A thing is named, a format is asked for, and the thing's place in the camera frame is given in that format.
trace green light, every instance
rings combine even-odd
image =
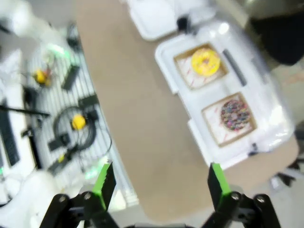
[[[70,58],[70,53],[68,51],[65,51],[64,48],[62,48],[58,45],[55,45],[55,44],[49,44],[48,47],[55,53],[65,56],[67,58]]]
[[[88,179],[96,177],[101,172],[101,170],[102,170],[102,168],[103,168],[104,165],[105,165],[104,162],[99,162],[98,166],[92,167],[91,170],[89,170],[86,173],[85,179],[88,180]]]

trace white container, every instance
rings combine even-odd
[[[127,0],[131,18],[142,38],[160,39],[177,31],[177,18],[209,0]]]
[[[197,35],[180,35],[161,43],[156,61],[173,94],[178,94],[188,114],[188,126],[207,165],[220,163],[223,169],[246,159],[249,153],[270,152],[294,132],[288,108],[257,50],[241,29],[222,16],[201,21]],[[197,90],[191,90],[178,70],[175,57],[208,44],[218,53],[228,73]],[[212,136],[202,110],[221,99],[241,93],[251,109],[256,129],[220,147]]]

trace donut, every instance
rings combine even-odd
[[[249,122],[251,114],[244,102],[233,99],[223,105],[220,117],[226,128],[239,131]]]
[[[210,48],[202,48],[193,54],[191,65],[200,76],[210,77],[219,70],[220,58]]]

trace tabletop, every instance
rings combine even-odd
[[[117,0],[76,1],[76,22],[100,105],[147,216],[169,221],[210,206],[208,167],[187,127],[189,117],[154,60],[161,41],[144,41]],[[246,191],[297,155],[292,137],[225,174]]]

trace black wire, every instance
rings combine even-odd
[[[107,155],[109,154],[111,148],[112,148],[112,145],[113,145],[113,140],[112,140],[112,137],[111,137],[111,135],[110,135],[109,130],[108,130],[106,127],[102,127],[102,126],[100,126],[100,125],[99,125],[99,129],[100,129],[101,131],[106,131],[106,132],[107,132],[107,134],[108,134],[108,136],[109,136],[109,138],[110,138],[110,145],[109,145],[108,148],[106,149],[105,153],[103,153],[101,156],[97,156],[97,157],[91,158],[91,159],[90,159],[91,161],[99,160],[99,159],[101,159],[101,158],[107,156]],[[80,154],[80,159],[81,159],[81,162],[82,162],[82,163],[83,163],[83,160],[88,160],[87,158],[83,157],[81,154]]]
[[[4,25],[2,25],[2,24],[0,24],[0,30],[1,30],[2,32],[7,33],[7,34],[11,34],[11,33],[12,33],[8,28],[6,28],[6,27],[5,27]]]
[[[53,123],[53,131],[54,131],[54,135],[56,138],[60,138],[60,132],[59,132],[59,122],[61,120],[61,117],[64,116],[65,114],[67,114],[68,112],[72,111],[72,110],[77,110],[78,112],[81,113],[82,116],[85,117],[85,121],[86,121],[86,127],[88,128],[88,134],[86,137],[86,140],[84,143],[82,142],[83,137],[85,136],[85,133],[83,132],[82,135],[80,135],[80,131],[77,131],[77,139],[76,139],[76,143],[75,145],[73,145],[72,147],[75,147],[77,145],[76,150],[78,152],[83,151],[87,148],[89,148],[95,141],[96,138],[96,126],[95,126],[95,122],[94,120],[92,120],[89,116],[86,116],[85,112],[83,109],[79,108],[78,106],[70,106],[68,108],[65,108],[54,120]]]

